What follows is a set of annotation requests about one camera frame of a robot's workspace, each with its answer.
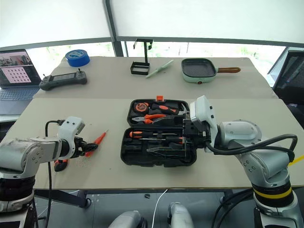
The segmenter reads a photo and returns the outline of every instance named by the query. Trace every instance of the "phone holder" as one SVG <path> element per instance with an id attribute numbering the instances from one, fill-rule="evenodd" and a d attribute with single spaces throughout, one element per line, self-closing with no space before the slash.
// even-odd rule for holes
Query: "phone holder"
<path id="1" fill-rule="evenodd" d="M 152 39 L 137 39 L 133 45 L 133 49 L 135 49 L 137 42 L 143 42 L 145 62 L 133 62 L 131 65 L 131 74 L 148 75 L 149 70 L 150 70 L 150 63 L 148 63 L 147 51 L 152 48 L 153 40 Z"/>

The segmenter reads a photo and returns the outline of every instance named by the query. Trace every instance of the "toolbox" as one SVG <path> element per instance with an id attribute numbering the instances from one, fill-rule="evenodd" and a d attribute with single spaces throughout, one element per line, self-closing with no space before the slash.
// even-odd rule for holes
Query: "toolbox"
<path id="1" fill-rule="evenodd" d="M 183 138 L 183 120 L 189 106 L 180 100 L 133 100 L 127 116 L 121 159 L 127 165 L 152 167 L 190 166 L 196 161 L 196 148 Z"/>

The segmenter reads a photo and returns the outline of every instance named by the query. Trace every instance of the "white cable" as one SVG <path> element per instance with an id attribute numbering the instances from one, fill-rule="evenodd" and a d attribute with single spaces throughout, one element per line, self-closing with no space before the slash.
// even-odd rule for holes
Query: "white cable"
<path id="1" fill-rule="evenodd" d="M 43 214 L 43 212 L 45 212 L 46 210 L 48 209 L 48 207 L 47 208 L 45 208 L 37 217 L 39 218 L 39 216 L 40 215 L 42 215 Z"/>
<path id="2" fill-rule="evenodd" d="M 77 190 L 77 191 L 73 191 L 73 192 L 69 192 L 69 194 L 72 194 L 72 193 L 75 193 L 75 192 L 78 192 L 79 190 Z"/>
<path id="3" fill-rule="evenodd" d="M 161 197 L 162 197 L 167 191 L 168 191 L 168 189 L 166 189 L 166 191 L 163 192 L 163 194 L 158 198 L 158 200 L 157 200 L 157 202 L 156 202 L 155 209 L 154 209 L 154 213 L 153 213 L 153 220 L 152 220 L 152 226 L 151 226 L 151 228 L 153 228 L 153 226 L 154 226 L 155 212 L 156 212 L 156 209 L 157 209 L 158 201 L 160 201 Z"/>

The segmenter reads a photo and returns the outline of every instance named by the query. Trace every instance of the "painter's tape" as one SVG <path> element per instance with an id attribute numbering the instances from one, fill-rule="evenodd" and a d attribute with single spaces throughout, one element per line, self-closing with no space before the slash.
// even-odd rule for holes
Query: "painter's tape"
<path id="1" fill-rule="evenodd" d="M 71 67 L 81 67 L 90 62 L 90 58 L 85 50 L 73 50 L 66 53 L 67 62 Z"/>

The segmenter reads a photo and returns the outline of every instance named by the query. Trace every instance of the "handheld controller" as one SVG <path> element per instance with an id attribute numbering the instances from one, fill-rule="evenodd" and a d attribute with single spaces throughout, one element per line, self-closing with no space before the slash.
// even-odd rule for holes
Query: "handheld controller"
<path id="1" fill-rule="evenodd" d="M 39 84 L 42 90 L 51 90 L 54 87 L 71 85 L 71 84 L 86 84 L 86 73 L 81 71 L 80 68 L 75 73 L 63 74 L 63 75 L 49 75 L 45 77 Z"/>

